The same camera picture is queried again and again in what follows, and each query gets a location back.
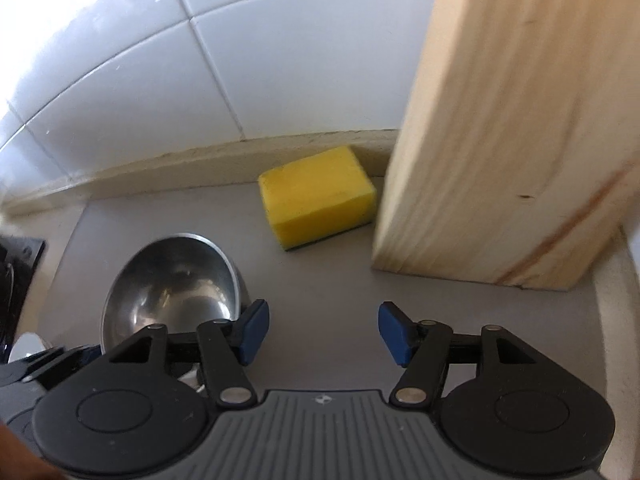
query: sponge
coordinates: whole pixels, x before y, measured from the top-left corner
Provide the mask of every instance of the sponge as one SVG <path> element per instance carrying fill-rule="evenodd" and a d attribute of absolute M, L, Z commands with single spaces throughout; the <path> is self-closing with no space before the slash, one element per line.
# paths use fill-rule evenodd
<path fill-rule="evenodd" d="M 265 171 L 258 183 L 284 249 L 366 224 L 376 212 L 376 188 L 348 146 Z"/>

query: ribbed gray surface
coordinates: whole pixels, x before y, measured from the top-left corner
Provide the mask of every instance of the ribbed gray surface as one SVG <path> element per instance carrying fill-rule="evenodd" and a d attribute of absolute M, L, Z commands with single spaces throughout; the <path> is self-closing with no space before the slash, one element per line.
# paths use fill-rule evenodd
<path fill-rule="evenodd" d="M 377 391 L 276 391 L 224 413 L 194 453 L 145 480 L 502 478 L 460 458 L 425 414 L 394 410 Z"/>

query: wooden plank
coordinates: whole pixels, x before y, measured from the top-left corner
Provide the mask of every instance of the wooden plank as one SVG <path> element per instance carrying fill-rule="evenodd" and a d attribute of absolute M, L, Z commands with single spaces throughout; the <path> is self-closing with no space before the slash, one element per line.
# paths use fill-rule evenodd
<path fill-rule="evenodd" d="M 640 0 L 436 0 L 378 269 L 569 288 L 640 187 Z"/>

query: white object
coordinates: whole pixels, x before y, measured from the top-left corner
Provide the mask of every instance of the white object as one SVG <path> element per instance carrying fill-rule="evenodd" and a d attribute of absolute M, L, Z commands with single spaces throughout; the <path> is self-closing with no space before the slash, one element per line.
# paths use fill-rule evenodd
<path fill-rule="evenodd" d="M 25 332 L 18 338 L 18 341 L 14 343 L 14 347 L 11 348 L 9 362 L 19 361 L 30 355 L 42 352 L 47 348 L 51 348 L 51 343 L 44 341 L 44 339 L 36 333 Z"/>

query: metal bowl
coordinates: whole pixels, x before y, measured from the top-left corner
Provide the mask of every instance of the metal bowl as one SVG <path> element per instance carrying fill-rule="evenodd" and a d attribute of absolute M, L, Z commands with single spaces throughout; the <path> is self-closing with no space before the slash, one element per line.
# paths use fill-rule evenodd
<path fill-rule="evenodd" d="M 198 235 L 172 235 L 138 252 L 116 278 L 102 311 L 100 346 L 109 351 L 152 323 L 193 332 L 210 319 L 237 319 L 247 304 L 242 277 L 220 248 Z"/>

